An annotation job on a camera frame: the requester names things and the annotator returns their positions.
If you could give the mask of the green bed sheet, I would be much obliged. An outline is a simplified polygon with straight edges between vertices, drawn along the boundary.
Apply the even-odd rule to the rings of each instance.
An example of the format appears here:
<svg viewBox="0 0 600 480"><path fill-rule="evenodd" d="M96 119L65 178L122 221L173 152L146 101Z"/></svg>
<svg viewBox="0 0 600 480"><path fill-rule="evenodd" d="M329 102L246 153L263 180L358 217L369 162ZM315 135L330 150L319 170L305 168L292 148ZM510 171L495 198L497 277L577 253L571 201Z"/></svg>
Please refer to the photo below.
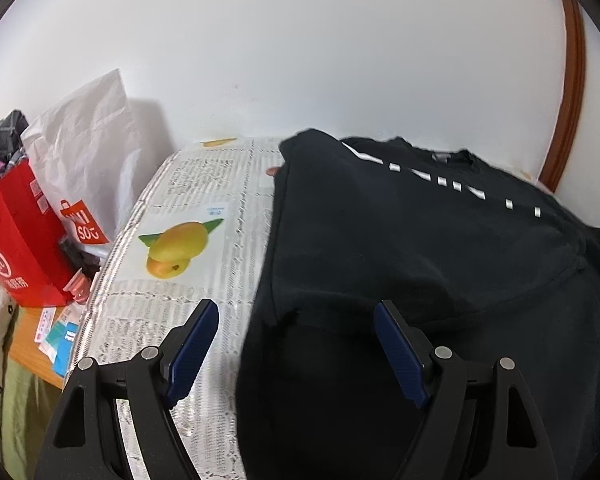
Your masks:
<svg viewBox="0 0 600 480"><path fill-rule="evenodd" d="M2 405L2 462L14 479L32 479L61 390L7 360Z"/></svg>

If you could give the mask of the black sweatshirt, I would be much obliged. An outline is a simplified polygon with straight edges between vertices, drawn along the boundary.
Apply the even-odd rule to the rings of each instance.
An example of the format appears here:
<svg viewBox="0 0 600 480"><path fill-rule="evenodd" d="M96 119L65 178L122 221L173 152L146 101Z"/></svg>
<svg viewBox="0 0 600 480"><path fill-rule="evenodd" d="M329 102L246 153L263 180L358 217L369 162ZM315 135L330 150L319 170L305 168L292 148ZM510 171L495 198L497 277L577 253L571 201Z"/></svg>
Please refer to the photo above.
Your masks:
<svg viewBox="0 0 600 480"><path fill-rule="evenodd" d="M600 228L468 151L306 130L280 144L237 378L250 479L391 479L417 424L391 301L463 359L510 356L563 479L600 479Z"/></svg>

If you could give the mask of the white Miniso plastic bag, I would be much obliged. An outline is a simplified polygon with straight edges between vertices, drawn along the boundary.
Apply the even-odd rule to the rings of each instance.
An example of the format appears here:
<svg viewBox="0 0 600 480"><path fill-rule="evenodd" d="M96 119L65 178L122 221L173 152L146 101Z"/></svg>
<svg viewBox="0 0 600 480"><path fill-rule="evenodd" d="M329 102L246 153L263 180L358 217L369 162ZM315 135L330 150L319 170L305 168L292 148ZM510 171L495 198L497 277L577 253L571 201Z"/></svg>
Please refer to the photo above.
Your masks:
<svg viewBox="0 0 600 480"><path fill-rule="evenodd" d="M36 118L22 135L29 165L73 240L105 255L158 162L112 70Z"/></svg>

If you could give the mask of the plaid grey cloth in bag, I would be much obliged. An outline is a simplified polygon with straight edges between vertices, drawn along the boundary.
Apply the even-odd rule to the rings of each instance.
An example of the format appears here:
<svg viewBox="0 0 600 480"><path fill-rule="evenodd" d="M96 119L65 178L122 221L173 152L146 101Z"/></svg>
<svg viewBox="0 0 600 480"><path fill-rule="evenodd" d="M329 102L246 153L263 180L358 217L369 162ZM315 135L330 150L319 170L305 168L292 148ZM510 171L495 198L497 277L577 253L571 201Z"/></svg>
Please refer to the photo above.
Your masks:
<svg viewBox="0 0 600 480"><path fill-rule="evenodd" d="M21 135L29 123L20 110L13 110L0 120L0 179L27 158Z"/></svg>

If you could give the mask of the fruit print lace tablecloth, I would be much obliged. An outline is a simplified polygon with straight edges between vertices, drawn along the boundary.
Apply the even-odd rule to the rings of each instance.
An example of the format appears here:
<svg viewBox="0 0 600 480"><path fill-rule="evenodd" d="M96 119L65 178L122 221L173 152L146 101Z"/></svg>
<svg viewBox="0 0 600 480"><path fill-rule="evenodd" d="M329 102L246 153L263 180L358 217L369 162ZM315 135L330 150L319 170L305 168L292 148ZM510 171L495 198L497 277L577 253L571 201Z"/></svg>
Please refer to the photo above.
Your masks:
<svg viewBox="0 0 600 480"><path fill-rule="evenodd" d="M172 418L202 478L240 479L235 384L271 229L275 138L197 143L170 156L140 194L96 276L72 355L124 361L160 344L199 301L219 327Z"/></svg>

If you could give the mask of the blue white small box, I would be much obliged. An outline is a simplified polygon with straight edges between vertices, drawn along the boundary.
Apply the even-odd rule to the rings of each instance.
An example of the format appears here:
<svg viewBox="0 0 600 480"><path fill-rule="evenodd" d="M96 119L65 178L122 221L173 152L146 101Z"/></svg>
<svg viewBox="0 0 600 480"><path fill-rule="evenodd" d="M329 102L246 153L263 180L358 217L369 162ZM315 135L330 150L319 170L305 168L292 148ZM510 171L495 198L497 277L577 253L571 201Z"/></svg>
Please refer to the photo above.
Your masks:
<svg viewBox="0 0 600 480"><path fill-rule="evenodd" d="M38 350L45 354L52 363L53 372L64 377L68 370L71 351L79 325L73 322L54 323L45 339L38 345Z"/></svg>

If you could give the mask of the brown wooden door frame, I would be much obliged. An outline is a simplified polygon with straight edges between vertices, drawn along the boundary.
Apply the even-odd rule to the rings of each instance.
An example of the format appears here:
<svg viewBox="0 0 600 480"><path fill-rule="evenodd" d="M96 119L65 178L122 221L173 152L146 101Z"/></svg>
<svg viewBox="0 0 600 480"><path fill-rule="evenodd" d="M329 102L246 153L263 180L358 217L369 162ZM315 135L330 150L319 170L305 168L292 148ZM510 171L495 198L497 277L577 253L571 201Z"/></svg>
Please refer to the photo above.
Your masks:
<svg viewBox="0 0 600 480"><path fill-rule="evenodd" d="M582 10L578 0L562 0L565 26L565 70L562 102L556 125L539 175L542 183L554 193L567 167L579 127L586 79L586 36Z"/></svg>

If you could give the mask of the red paper shopping bag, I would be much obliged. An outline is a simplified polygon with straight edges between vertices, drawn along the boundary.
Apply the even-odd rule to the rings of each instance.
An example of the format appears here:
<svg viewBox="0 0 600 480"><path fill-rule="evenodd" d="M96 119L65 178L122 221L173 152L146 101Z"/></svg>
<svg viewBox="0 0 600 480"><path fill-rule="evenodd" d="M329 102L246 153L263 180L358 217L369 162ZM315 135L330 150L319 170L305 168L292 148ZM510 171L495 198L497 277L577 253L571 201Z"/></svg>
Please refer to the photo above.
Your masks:
<svg viewBox="0 0 600 480"><path fill-rule="evenodd" d="M76 267L60 247L66 231L27 160L0 180L0 284L25 308L62 307Z"/></svg>

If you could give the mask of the wooden bedside cabinet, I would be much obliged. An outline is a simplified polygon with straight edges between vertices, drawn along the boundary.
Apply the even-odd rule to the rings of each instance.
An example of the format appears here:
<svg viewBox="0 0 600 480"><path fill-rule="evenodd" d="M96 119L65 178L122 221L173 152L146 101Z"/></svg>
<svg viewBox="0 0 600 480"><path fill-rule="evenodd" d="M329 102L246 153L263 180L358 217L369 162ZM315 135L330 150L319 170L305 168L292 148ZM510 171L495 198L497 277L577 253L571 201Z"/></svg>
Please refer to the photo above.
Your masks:
<svg viewBox="0 0 600 480"><path fill-rule="evenodd" d="M45 339L55 322L73 322L79 325L84 307L78 304L69 304L60 308L50 319L52 308L20 308L15 326L9 357L26 368L36 377L49 384L62 389L65 376L60 377L52 370L52 363L48 357L38 350L38 345Z"/></svg>

